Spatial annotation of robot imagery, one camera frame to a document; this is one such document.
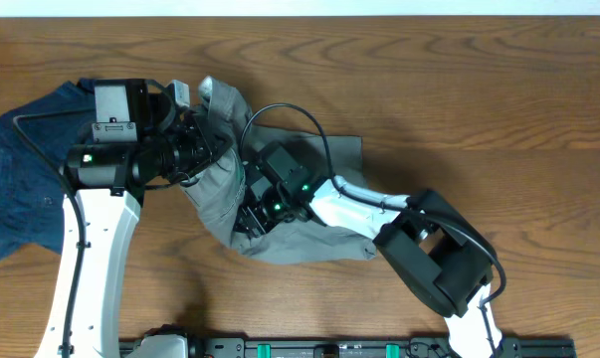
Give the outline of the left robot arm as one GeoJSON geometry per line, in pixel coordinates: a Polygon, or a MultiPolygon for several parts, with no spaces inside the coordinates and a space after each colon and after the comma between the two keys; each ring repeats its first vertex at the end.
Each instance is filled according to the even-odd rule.
{"type": "Polygon", "coordinates": [[[231,145],[192,109],[187,84],[98,80],[92,140],[71,147],[63,181],[64,242],[40,357],[117,357],[129,244],[144,195],[193,183],[231,145]]]}

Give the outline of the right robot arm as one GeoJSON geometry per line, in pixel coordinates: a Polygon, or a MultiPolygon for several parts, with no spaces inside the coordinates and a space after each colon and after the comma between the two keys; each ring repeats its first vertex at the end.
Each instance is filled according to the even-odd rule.
{"type": "Polygon", "coordinates": [[[372,242],[411,292],[444,317],[459,357],[498,357],[502,335],[490,312],[502,291],[494,248],[437,192],[388,195],[361,188],[332,167],[318,176],[281,144],[244,164],[245,200],[235,229],[251,238],[283,223],[343,228],[372,242]]]}

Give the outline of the folded navy blue shorts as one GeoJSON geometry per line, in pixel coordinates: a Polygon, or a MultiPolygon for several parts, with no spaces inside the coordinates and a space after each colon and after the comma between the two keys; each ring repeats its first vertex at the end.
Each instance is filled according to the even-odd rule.
{"type": "Polygon", "coordinates": [[[59,113],[20,126],[60,167],[70,147],[88,139],[96,120],[88,110],[94,107],[95,81],[80,79],[0,116],[0,261],[28,244],[58,254],[64,236],[64,192],[51,169],[18,137],[13,118],[59,113]]]}

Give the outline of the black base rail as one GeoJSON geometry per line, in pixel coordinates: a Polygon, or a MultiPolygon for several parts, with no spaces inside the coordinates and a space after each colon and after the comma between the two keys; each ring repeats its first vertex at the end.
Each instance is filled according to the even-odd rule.
{"type": "Polygon", "coordinates": [[[156,338],[177,339],[173,357],[209,358],[452,358],[449,339],[415,336],[406,339],[309,340],[249,339],[245,336],[200,337],[173,325],[147,331],[134,341],[121,340],[121,357],[144,357],[141,351],[156,338]]]}

